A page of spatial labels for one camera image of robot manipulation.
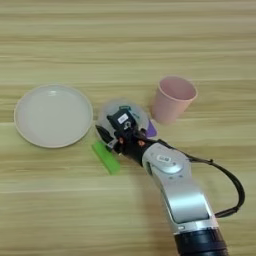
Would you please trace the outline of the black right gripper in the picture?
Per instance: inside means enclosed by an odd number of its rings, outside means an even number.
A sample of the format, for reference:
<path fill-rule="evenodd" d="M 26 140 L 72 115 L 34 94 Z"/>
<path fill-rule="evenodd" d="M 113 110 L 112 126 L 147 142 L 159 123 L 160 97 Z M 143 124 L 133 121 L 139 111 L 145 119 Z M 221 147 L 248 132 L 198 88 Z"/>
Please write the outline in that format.
<path fill-rule="evenodd" d="M 138 114 L 132 112 L 132 115 L 137 122 L 141 121 Z M 115 131 L 111 127 L 97 124 L 96 131 L 100 140 L 105 144 L 108 150 L 114 148 L 117 153 L 134 160 L 139 165 L 142 165 L 142 158 L 145 151 L 156 143 L 155 140 L 146 137 L 144 129 L 139 130 L 137 127 L 128 128 L 123 131 Z"/>

